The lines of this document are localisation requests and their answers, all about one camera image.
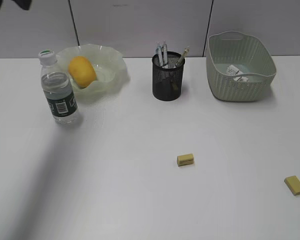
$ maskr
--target eraser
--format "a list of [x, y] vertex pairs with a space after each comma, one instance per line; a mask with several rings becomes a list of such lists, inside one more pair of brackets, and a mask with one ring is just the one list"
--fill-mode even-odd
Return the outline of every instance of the eraser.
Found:
[[284, 179], [285, 184], [288, 186], [293, 195], [300, 194], [300, 181], [297, 176], [288, 176]]
[[194, 164], [194, 155], [192, 153], [181, 155], [176, 158], [176, 163], [178, 166]]

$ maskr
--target white bottle cap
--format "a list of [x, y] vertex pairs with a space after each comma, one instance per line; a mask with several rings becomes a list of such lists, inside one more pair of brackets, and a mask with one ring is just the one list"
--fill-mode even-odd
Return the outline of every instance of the white bottle cap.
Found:
[[52, 66], [57, 62], [57, 57], [54, 51], [44, 50], [38, 54], [41, 65]]

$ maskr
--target plastic bottle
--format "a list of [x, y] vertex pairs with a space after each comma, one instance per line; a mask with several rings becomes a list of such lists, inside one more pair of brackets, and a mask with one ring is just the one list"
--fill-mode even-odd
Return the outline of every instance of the plastic bottle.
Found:
[[57, 63], [52, 50], [38, 54], [41, 70], [41, 86], [52, 116], [61, 124], [70, 124], [78, 118], [78, 107], [70, 80]]

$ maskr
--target pen holder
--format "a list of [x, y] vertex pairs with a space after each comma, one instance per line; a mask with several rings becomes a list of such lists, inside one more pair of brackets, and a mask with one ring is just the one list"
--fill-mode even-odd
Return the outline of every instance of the pen holder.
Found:
[[173, 51], [167, 53], [168, 68], [160, 66], [157, 54], [152, 57], [152, 93], [162, 101], [172, 101], [180, 96], [186, 63], [186, 60], [183, 60], [181, 65], [175, 67], [181, 55]]

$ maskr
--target plastic basket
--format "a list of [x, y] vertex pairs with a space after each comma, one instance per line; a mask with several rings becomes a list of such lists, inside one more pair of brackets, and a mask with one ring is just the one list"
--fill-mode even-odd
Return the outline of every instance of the plastic basket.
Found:
[[[234, 65], [243, 74], [229, 75]], [[275, 63], [261, 43], [251, 35], [226, 31], [208, 39], [206, 73], [212, 94], [219, 100], [251, 102], [263, 97], [276, 75]], [[247, 82], [236, 81], [247, 77]]]

